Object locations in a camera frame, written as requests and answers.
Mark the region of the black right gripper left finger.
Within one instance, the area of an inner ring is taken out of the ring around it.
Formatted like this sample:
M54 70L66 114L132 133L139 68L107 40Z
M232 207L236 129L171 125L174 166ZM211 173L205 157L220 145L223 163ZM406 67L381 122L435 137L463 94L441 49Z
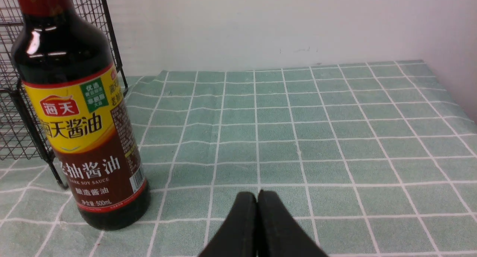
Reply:
M257 200L249 191L240 191L231 210L200 257L255 257Z

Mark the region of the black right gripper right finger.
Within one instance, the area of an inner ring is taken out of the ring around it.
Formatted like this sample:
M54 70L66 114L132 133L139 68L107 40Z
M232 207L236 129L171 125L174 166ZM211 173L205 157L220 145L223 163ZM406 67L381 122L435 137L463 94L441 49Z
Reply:
M261 190L257 205L259 257L327 257L291 216L275 191Z

